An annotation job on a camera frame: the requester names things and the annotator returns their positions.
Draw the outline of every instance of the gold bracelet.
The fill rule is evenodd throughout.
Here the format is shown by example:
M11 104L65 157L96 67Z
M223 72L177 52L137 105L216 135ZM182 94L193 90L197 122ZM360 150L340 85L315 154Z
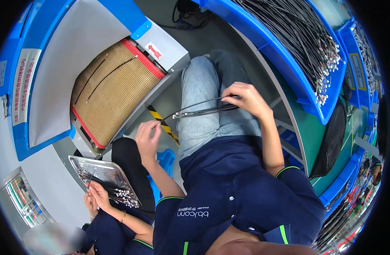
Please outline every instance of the gold bracelet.
M126 211L123 211L123 212L124 212L124 216L123 216L123 219L120 222L123 222L124 218L126 217Z

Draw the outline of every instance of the perforated metal tray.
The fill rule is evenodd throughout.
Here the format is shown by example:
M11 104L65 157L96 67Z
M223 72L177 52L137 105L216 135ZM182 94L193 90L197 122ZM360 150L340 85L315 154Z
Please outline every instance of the perforated metal tray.
M123 170L114 162L92 160L84 157L69 155L69 161L73 169L76 171L79 178L85 183L89 183L89 179L81 177L81 173L93 175L95 178L109 182L119 189L130 191L125 202L126 206L140 207L141 202L136 196L130 182L128 181Z

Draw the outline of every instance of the light blue jeans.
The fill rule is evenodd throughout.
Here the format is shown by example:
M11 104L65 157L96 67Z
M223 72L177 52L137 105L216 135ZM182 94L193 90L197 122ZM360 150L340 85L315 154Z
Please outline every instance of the light blue jeans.
M212 50L210 58L196 57L182 72L182 106L218 98L234 82L251 83L238 57L224 50ZM209 101L186 109L198 111L221 105L220 100ZM228 135L261 136L258 121L243 109L182 118L177 124L181 159L190 156L216 137Z

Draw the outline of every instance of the bbcom logo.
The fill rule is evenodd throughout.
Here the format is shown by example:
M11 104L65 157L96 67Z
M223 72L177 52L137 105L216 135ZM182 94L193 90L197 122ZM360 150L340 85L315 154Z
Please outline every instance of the bbcom logo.
M189 216L189 217L194 217L194 218L196 218L196 217L209 217L209 212L188 212L188 211L186 211L186 212L177 212L177 216L178 217L183 217L183 216Z

